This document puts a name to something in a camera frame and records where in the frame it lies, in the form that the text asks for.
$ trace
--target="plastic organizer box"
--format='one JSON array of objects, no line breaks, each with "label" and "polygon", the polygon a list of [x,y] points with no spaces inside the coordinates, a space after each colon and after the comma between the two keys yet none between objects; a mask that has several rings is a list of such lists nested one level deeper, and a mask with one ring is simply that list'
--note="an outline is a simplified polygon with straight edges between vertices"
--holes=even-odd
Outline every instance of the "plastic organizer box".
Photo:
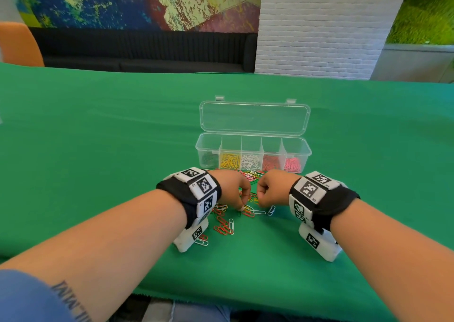
[{"label": "plastic organizer box", "polygon": [[310,107],[294,99],[283,104],[226,102],[200,104],[202,133],[196,144],[201,168],[300,173],[312,154],[303,135]]}]

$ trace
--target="table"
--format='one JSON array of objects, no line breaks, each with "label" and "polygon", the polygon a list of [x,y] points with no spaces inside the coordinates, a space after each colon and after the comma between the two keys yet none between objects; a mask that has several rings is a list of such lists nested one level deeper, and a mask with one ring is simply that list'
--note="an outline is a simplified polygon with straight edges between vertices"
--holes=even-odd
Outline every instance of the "table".
[{"label": "table", "polygon": [[[0,64],[0,82],[0,257],[198,165],[198,106],[216,95],[308,104],[305,137],[313,155],[305,172],[346,182],[384,213],[454,248],[450,85],[8,64]],[[185,254],[169,247],[137,291],[339,320],[394,320],[344,253],[328,263],[299,237],[297,221],[259,217],[236,220],[233,236],[210,227],[208,247]]]}]

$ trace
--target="black wristband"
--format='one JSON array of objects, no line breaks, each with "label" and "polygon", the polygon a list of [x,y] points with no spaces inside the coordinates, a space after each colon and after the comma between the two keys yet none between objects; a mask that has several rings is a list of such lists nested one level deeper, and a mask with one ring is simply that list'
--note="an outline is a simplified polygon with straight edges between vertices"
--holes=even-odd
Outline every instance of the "black wristband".
[{"label": "black wristband", "polygon": [[[213,181],[215,182],[215,184],[217,186],[215,188],[215,190],[218,193],[217,200],[219,200],[221,198],[221,194],[222,194],[221,186],[219,185],[218,180],[216,180],[216,178],[214,176],[210,175],[210,177],[213,179]],[[171,177],[167,180],[163,180],[163,181],[159,182],[156,185],[156,189],[161,189],[161,190],[164,190],[164,191],[170,193],[181,203],[181,205],[184,207],[184,210],[186,212],[187,222],[186,222],[185,229],[190,228],[197,218],[196,207],[197,207],[198,201],[197,201],[196,197],[194,197],[194,195],[192,194],[189,186],[186,183],[179,181],[177,178]]]},{"label": "black wristband", "polygon": [[[305,178],[313,182],[315,185],[318,185],[314,180],[311,180],[308,177]],[[339,187],[331,190],[325,189],[325,196],[320,200],[318,204],[315,204],[313,201],[309,200],[297,189],[295,189],[295,185],[299,180],[300,179],[295,181],[295,183],[292,185],[290,194],[300,203],[302,203],[306,208],[312,211],[312,222],[314,223],[314,229],[321,234],[323,234],[323,229],[330,231],[331,220],[334,216],[345,211],[353,200],[360,199],[358,193],[340,185]]]}]

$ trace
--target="person's right hand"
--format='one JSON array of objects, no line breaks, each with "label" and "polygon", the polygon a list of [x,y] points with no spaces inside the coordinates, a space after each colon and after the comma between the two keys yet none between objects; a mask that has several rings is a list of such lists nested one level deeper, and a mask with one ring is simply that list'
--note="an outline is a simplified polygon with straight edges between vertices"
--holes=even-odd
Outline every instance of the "person's right hand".
[{"label": "person's right hand", "polygon": [[258,180],[257,197],[260,207],[288,205],[290,188],[301,176],[273,169]]}]

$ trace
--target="person's left hand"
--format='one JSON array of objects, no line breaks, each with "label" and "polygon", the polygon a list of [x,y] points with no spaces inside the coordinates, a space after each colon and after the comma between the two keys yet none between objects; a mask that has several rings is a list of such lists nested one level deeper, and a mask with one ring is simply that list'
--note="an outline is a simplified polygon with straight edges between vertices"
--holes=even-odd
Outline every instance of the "person's left hand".
[{"label": "person's left hand", "polygon": [[[244,210],[244,205],[247,204],[251,193],[249,181],[236,170],[210,170],[209,173],[218,180],[222,189],[218,203],[229,205],[239,211]],[[238,194],[239,187],[242,189],[241,198]]]}]

